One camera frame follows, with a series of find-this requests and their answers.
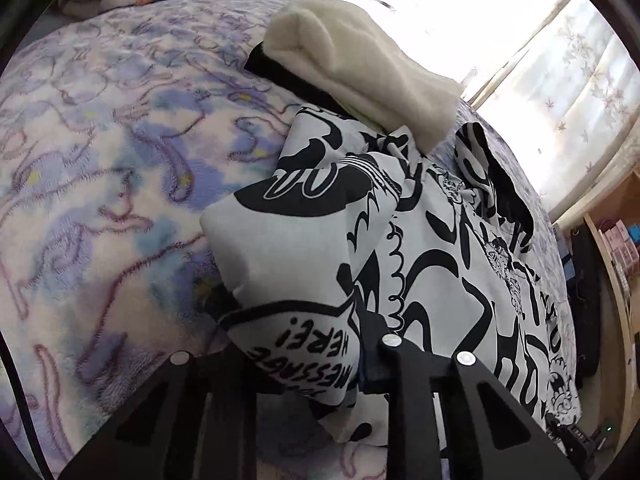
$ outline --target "floral blanket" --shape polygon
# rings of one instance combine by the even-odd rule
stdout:
[[[55,473],[169,354],[226,341],[202,313],[218,281],[199,217],[273,173],[300,101],[242,66],[284,4],[169,0],[113,10],[28,46],[0,79],[0,326]],[[478,117],[461,104],[458,119]],[[484,126],[534,216],[536,271],[573,374],[548,219]],[[451,141],[434,157],[453,169]],[[577,402],[556,386],[557,406]],[[261,479],[384,476],[385,449],[334,444],[303,400],[261,401]],[[5,374],[0,417],[30,454]]]

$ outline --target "white curtain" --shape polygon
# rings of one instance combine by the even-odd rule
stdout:
[[[640,121],[636,121],[622,147],[605,170],[596,177],[591,189],[558,219],[558,230],[567,232],[581,224],[584,214],[616,189],[632,171],[640,175]]]
[[[614,157],[637,156],[639,105],[640,74],[622,42],[593,4],[570,0],[478,111],[555,221]]]

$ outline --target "folded cloth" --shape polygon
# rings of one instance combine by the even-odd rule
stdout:
[[[407,127],[382,136],[305,105],[273,177],[200,219],[236,300],[208,310],[339,442],[386,444],[388,403],[359,389],[366,310],[425,351],[474,352],[543,428],[546,412],[579,415],[531,267],[532,215],[480,124],[456,134],[456,163],[464,180],[422,156]]]
[[[248,70],[252,74],[264,77],[269,81],[276,83],[278,86],[286,88],[309,103],[313,103],[345,118],[357,119],[376,132],[382,133],[383,131],[379,124],[376,124],[369,118],[358,113],[358,111],[348,103],[340,103],[336,101],[324,90],[321,90],[301,77],[292,74],[276,60],[265,56],[264,50],[262,49],[262,43],[258,43],[251,51],[251,54],[249,54],[249,57],[244,64],[244,69]]]
[[[271,19],[264,53],[387,131],[406,125],[429,153],[455,124],[462,87],[410,59],[360,7],[305,0]]]

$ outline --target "wooden shelf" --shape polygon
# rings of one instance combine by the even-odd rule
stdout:
[[[603,321],[602,326],[600,418],[614,419],[619,430],[613,436],[618,452],[640,419],[634,347],[634,336],[640,332],[640,275],[636,273],[628,279],[631,299],[627,309],[610,254],[598,232],[600,225],[610,218],[620,219],[626,226],[640,223],[639,167],[636,166],[616,189],[598,200],[584,215],[600,251],[614,303],[611,322],[605,326]]]

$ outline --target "black fabric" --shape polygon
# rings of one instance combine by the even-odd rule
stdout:
[[[504,168],[495,160],[494,154],[489,149],[489,145],[486,142],[486,137],[482,131],[482,126],[479,123],[473,124],[474,131],[477,133],[477,140],[482,151],[485,154],[488,163],[488,177],[494,183],[495,187],[499,187],[504,200],[500,200],[497,204],[498,215],[506,218],[512,224],[517,226],[518,232],[514,237],[517,237],[520,232],[525,232],[527,236],[523,240],[523,245],[528,244],[533,234],[533,217],[527,205],[516,193],[513,182]]]
[[[575,277],[567,281],[567,293],[575,326],[577,367],[575,383],[591,377],[600,363],[600,280],[598,249],[585,224],[571,232]]]
[[[354,117],[342,108],[336,100],[327,92],[321,90],[304,79],[289,72],[280,63],[267,57],[259,43],[249,54],[249,59],[244,64],[244,69],[252,74],[263,77],[276,83],[278,86],[293,92],[303,101],[315,104],[325,110],[338,114],[343,119],[353,119]]]

